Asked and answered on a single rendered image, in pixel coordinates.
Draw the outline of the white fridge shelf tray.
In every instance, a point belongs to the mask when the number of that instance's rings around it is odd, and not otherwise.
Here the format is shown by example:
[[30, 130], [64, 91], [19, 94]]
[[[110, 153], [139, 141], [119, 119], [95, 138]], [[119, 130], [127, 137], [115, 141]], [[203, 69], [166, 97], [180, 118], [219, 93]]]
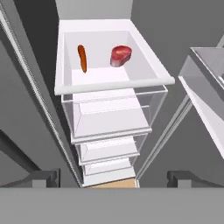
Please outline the white fridge shelf tray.
[[[81, 69], [78, 45], [87, 56]], [[110, 65], [112, 49], [128, 46], [130, 59], [120, 67]], [[138, 29], [129, 19], [61, 20], [54, 93], [70, 95], [122, 88], [172, 85], [169, 75]]]

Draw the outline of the grey fridge door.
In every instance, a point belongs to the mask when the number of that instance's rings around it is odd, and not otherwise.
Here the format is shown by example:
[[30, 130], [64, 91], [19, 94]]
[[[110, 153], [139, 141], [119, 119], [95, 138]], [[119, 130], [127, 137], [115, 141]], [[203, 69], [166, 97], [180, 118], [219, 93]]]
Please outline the grey fridge door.
[[0, 130], [41, 170], [80, 187], [81, 168], [53, 92], [59, 15], [55, 0], [0, 0]]
[[[191, 47], [183, 54], [182, 67]], [[189, 171], [224, 186], [224, 159], [179, 80], [168, 94], [135, 162], [141, 187], [167, 186], [168, 171]]]

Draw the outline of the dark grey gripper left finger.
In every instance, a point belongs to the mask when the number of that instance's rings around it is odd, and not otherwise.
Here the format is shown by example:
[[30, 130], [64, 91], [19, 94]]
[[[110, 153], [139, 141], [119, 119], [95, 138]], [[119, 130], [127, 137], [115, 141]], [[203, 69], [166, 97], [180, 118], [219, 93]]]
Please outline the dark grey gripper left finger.
[[3, 187], [60, 188], [60, 169], [34, 171], [26, 178], [0, 185]]

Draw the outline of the red raw steak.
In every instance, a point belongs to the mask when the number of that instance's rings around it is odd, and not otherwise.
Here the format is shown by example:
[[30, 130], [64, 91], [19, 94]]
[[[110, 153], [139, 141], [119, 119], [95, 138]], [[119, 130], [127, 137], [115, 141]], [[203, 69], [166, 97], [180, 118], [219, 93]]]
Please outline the red raw steak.
[[132, 49], [126, 45], [118, 45], [112, 49], [110, 65], [112, 67], [121, 67], [131, 57]]

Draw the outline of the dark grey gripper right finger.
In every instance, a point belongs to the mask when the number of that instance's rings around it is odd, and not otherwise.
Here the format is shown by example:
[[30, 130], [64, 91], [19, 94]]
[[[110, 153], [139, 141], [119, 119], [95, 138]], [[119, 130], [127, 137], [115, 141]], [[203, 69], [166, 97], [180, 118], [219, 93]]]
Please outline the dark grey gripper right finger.
[[221, 187], [221, 185], [206, 181], [194, 175], [191, 171], [168, 171], [168, 187], [193, 188], [193, 187]]

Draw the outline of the orange carrot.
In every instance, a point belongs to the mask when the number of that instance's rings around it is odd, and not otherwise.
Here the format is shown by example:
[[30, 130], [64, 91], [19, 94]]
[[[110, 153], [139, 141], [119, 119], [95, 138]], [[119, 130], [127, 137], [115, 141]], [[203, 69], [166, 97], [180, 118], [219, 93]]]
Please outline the orange carrot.
[[80, 56], [80, 66], [85, 74], [87, 72], [87, 56], [83, 45], [78, 45], [78, 54]]

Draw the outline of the clear glass fridge drawer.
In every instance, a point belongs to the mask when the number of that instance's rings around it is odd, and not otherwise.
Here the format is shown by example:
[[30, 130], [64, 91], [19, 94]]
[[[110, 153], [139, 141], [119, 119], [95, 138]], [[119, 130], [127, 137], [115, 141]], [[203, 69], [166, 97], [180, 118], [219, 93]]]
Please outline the clear glass fridge drawer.
[[167, 93], [162, 85], [62, 95], [71, 143], [152, 132]]

